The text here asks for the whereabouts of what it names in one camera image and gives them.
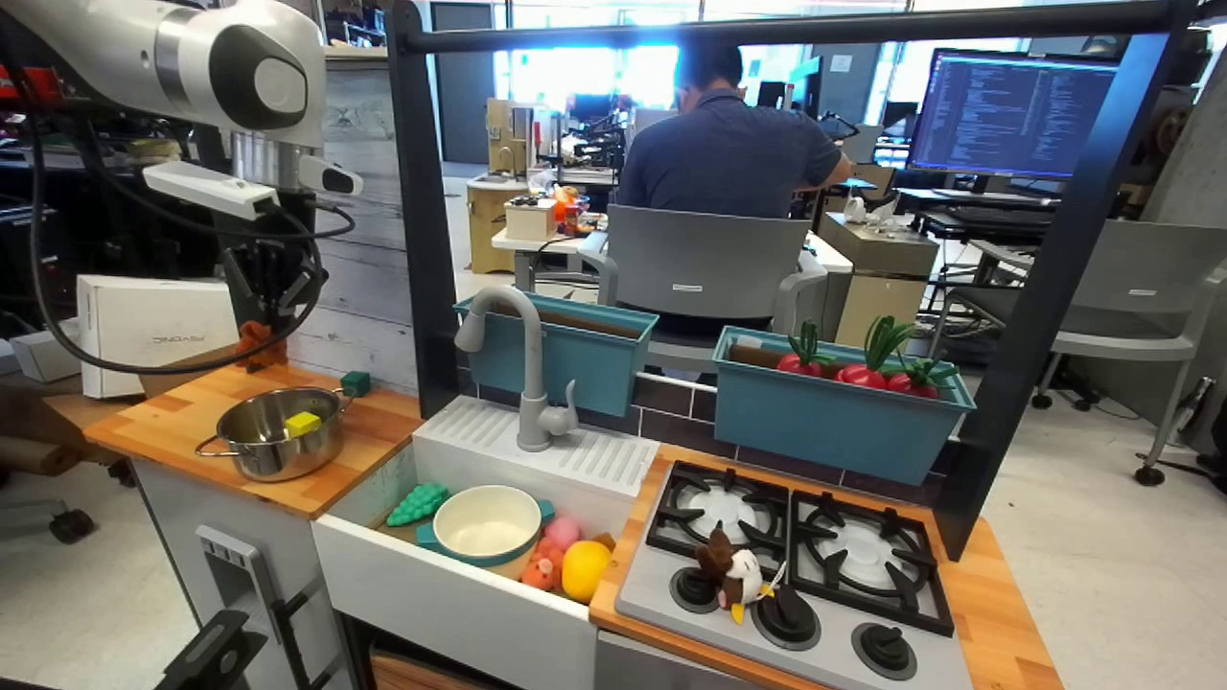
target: man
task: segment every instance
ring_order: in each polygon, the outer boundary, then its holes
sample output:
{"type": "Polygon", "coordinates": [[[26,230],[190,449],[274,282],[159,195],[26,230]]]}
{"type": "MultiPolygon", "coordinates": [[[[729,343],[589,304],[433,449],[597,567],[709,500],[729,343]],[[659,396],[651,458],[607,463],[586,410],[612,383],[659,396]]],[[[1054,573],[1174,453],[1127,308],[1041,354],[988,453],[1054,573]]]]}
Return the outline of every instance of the man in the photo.
{"type": "Polygon", "coordinates": [[[783,217],[796,193],[852,173],[811,118],[746,107],[735,83],[732,40],[681,47],[680,118],[637,135],[612,203],[783,217]]]}

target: teal container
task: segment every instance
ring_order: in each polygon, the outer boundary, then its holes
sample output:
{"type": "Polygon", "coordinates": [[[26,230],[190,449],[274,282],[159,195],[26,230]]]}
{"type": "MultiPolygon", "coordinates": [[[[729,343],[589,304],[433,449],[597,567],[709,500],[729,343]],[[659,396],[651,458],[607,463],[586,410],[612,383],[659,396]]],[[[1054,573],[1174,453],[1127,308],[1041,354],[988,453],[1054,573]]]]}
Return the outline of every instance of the teal container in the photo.
{"type": "MultiPolygon", "coordinates": [[[[836,379],[773,373],[783,333],[723,324],[718,342],[718,439],[921,485],[942,439],[975,410],[961,377],[940,366],[940,396],[911,397],[836,379]]],[[[857,347],[821,343],[857,365],[857,347]]]]}
{"type": "MultiPolygon", "coordinates": [[[[568,402],[568,383],[576,379],[579,410],[625,416],[659,315],[544,293],[527,300],[536,304],[544,329],[539,366],[549,402],[568,402]]],[[[485,342],[466,357],[466,366],[478,391],[520,396],[524,324],[513,309],[498,309],[498,304],[485,308],[485,342]]]]}

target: sink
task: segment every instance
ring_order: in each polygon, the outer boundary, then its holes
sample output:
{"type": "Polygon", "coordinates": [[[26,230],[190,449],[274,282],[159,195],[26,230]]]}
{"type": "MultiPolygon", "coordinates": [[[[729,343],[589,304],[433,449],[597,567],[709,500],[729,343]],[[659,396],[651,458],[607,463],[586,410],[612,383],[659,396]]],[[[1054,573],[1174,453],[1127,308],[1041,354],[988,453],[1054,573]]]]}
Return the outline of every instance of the sink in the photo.
{"type": "Polygon", "coordinates": [[[437,480],[452,489],[511,484],[579,516],[581,534],[618,535],[654,453],[611,429],[520,453],[516,410],[461,396],[310,523],[333,608],[513,684],[586,690],[597,649],[586,607],[379,523],[415,484],[437,480]]]}

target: lemon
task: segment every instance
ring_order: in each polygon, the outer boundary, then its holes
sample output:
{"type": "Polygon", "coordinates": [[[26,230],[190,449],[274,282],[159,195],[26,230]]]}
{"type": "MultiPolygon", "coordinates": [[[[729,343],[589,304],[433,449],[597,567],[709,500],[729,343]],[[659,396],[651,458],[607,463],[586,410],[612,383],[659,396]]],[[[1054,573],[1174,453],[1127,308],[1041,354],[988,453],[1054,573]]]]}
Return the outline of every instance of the lemon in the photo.
{"type": "Polygon", "coordinates": [[[313,410],[296,410],[291,416],[285,416],[285,437],[306,437],[319,434],[322,416],[313,410]]]}
{"type": "Polygon", "coordinates": [[[597,592],[597,584],[607,578],[611,562],[612,562],[611,543],[576,541],[563,557],[563,592],[576,603],[589,603],[589,592],[597,592]]]}

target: stove burner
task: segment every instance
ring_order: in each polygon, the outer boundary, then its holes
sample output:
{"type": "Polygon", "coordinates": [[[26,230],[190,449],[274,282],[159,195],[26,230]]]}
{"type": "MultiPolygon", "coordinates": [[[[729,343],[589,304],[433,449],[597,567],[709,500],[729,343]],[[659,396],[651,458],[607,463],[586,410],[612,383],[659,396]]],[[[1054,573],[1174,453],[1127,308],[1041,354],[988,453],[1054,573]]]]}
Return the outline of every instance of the stove burner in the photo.
{"type": "Polygon", "coordinates": [[[700,573],[699,567],[681,567],[666,578],[666,591],[676,592],[676,603],[689,612],[712,612],[718,596],[719,596],[719,584],[712,584],[709,573],[700,573]]]}
{"type": "Polygon", "coordinates": [[[773,596],[754,603],[751,618],[769,644],[791,651],[811,649],[821,631],[816,612],[795,585],[778,585],[773,596]]]}
{"type": "Polygon", "coordinates": [[[786,500],[786,489],[738,480],[735,471],[676,466],[649,543],[699,557],[719,523],[732,546],[751,546],[769,569],[786,557],[786,500]]]}
{"type": "Polygon", "coordinates": [[[796,493],[796,591],[949,636],[956,621],[921,521],[833,493],[796,493]]]}
{"type": "Polygon", "coordinates": [[[903,640],[899,628],[857,626],[852,631],[852,649],[880,677],[903,682],[903,677],[917,673],[917,651],[911,651],[911,644],[903,640]]]}

